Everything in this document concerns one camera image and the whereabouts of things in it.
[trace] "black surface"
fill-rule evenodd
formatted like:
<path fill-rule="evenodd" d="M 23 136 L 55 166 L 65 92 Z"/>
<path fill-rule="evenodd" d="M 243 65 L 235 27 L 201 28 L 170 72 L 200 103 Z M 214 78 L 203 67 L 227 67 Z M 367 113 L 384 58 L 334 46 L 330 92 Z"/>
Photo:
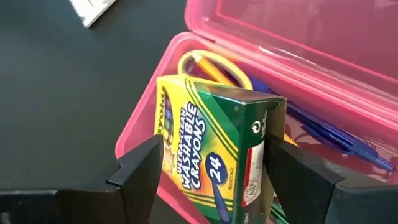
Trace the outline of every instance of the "black surface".
<path fill-rule="evenodd" d="M 184 0 L 117 0 L 84 28 L 68 0 L 0 6 L 0 189 L 63 187 L 114 160 L 114 145 Z"/>
<path fill-rule="evenodd" d="M 172 207 L 156 196 L 149 224 L 158 223 L 188 224 Z"/>

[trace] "pencil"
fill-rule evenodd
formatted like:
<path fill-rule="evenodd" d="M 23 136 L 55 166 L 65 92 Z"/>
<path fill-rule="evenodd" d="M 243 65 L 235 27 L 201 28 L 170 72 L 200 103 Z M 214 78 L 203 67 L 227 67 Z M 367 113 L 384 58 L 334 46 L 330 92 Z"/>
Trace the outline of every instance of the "pencil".
<path fill-rule="evenodd" d="M 209 60 L 205 57 L 192 53 L 192 58 L 194 59 L 195 63 L 207 74 L 209 75 L 214 81 L 219 83 L 235 86 L 233 82 L 231 82 L 225 75 L 218 70 Z"/>

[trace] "pink plastic pencil box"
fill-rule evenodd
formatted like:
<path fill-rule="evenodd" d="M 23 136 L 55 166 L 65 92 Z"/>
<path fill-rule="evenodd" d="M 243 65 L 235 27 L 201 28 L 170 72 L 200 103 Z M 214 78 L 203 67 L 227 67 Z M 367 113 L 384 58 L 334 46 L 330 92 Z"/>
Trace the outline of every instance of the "pink plastic pencil box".
<path fill-rule="evenodd" d="M 176 35 L 116 143 L 116 157 L 153 135 L 156 78 L 177 73 L 195 49 L 225 56 L 248 75 L 317 116 L 357 135 L 398 165 L 398 19 L 396 5 L 372 0 L 188 0 L 191 32 Z M 287 119 L 305 150 L 379 180 L 387 173 L 328 149 Z M 207 223 L 162 174 L 158 195 L 190 223 Z"/>

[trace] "crayola crayon box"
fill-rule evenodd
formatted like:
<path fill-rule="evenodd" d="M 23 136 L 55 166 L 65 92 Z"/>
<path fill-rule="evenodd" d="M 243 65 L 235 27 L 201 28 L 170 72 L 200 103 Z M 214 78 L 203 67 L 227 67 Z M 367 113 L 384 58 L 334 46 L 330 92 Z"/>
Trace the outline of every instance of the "crayola crayon box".
<path fill-rule="evenodd" d="M 284 135 L 285 98 L 188 75 L 157 79 L 163 171 L 211 223 L 264 223 L 264 135 Z"/>

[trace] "box flap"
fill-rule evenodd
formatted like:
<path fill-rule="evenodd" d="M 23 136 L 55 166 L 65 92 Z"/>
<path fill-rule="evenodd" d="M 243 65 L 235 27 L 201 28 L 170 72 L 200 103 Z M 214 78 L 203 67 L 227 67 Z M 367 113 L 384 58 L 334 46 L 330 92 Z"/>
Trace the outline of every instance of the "box flap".
<path fill-rule="evenodd" d="M 190 30 L 398 130 L 398 2 L 188 0 Z"/>

